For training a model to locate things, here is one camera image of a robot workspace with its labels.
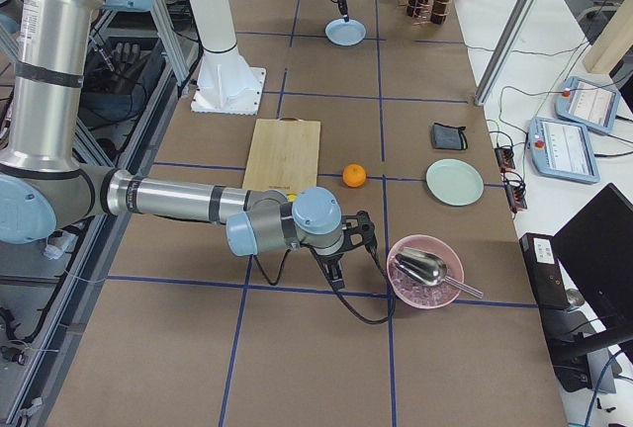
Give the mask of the teach pendant tablet far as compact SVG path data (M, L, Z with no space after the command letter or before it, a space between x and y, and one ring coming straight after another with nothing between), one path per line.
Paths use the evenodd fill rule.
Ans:
M579 76L571 76L563 83L563 90L555 100L558 117L585 125L589 130L611 133L621 94L613 85L600 85Z

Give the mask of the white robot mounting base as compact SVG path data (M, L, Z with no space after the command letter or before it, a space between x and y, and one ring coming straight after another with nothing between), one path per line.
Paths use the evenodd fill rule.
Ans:
M191 109L196 113L257 114L266 77L241 56L229 0L189 0L203 57Z

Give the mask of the teach pendant tablet near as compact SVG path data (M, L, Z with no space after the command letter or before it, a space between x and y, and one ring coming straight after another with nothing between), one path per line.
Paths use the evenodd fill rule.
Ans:
M600 180L588 130L582 124L536 117L529 125L528 149L543 176L584 184Z

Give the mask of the teach pendant tablet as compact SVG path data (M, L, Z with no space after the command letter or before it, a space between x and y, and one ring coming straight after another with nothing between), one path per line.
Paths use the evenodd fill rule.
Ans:
M585 125L589 130L611 133L621 94L613 85L600 85L579 76L571 76L563 83L563 90L555 100L558 117Z
M543 176L584 184L600 180L588 130L582 124L536 117L529 125L528 149Z

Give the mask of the pink bowl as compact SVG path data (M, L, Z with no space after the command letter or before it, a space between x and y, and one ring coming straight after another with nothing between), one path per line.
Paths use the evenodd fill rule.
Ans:
M395 294L406 304L415 308L432 309L452 303L461 291L442 283L430 287L420 284L397 268L396 256L405 248L419 249L441 258L447 265L448 275L464 281L464 269L457 253L444 241L429 235L413 234L395 243L387 258L387 273Z

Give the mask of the aluminium frame post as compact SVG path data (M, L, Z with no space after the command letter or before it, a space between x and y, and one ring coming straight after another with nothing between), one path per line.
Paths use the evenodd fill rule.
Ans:
M508 21L499 37L494 52L478 85L474 104L483 106L492 93L502 69L513 50L519 33L537 0L516 0Z

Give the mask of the black laptop monitor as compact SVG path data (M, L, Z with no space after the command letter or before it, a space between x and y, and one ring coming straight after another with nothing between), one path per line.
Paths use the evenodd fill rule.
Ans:
M614 393L612 370L599 373L610 346L632 356L632 203L609 183L555 235L526 233L519 245L559 382L568 392ZM563 272L603 330L573 312Z

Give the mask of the orange fruit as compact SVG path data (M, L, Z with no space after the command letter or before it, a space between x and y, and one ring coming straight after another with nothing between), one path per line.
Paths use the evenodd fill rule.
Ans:
M366 169L358 163L350 163L342 171L342 181L349 188L360 188L367 181Z

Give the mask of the metal scoop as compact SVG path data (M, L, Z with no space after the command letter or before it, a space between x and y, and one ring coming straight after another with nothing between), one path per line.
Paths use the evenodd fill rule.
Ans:
M406 247L396 255L396 266L420 284L435 287L447 283L477 299L484 296L478 289L449 276L444 260L434 254Z

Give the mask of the light blue plate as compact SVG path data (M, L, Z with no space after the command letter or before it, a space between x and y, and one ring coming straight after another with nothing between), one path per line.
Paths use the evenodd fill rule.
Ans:
M340 46L357 45L366 37L365 26L353 19L332 20L325 26L324 32L331 43Z

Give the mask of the folded grey cloth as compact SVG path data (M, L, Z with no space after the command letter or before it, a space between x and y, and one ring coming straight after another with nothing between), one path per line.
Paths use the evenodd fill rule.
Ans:
M466 150L469 146L465 127L434 123L431 127L431 144L435 149Z

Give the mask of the light green plate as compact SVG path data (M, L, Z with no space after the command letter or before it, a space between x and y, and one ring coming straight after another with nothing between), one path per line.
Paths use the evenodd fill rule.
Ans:
M441 159L426 170L426 183L440 202L463 207L478 201L484 192L484 181L472 165L458 159Z

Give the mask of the wooden cutting board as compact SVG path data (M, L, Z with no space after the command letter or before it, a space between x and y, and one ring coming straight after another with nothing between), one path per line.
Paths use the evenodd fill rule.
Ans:
M317 184L321 122L258 119L242 187L299 194Z

